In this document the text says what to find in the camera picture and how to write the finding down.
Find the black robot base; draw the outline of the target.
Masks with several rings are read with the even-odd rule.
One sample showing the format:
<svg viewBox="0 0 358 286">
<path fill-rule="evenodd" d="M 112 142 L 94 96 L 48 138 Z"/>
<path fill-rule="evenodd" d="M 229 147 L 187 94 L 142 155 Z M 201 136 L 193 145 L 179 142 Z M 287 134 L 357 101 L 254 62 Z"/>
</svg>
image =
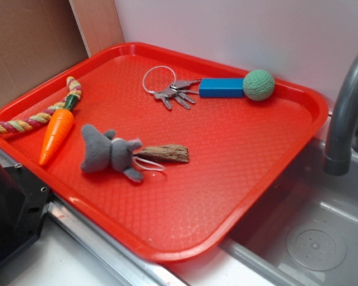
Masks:
<svg viewBox="0 0 358 286">
<path fill-rule="evenodd" d="M 51 196 L 27 167 L 0 159 L 0 267 L 39 239 Z"/>
</svg>

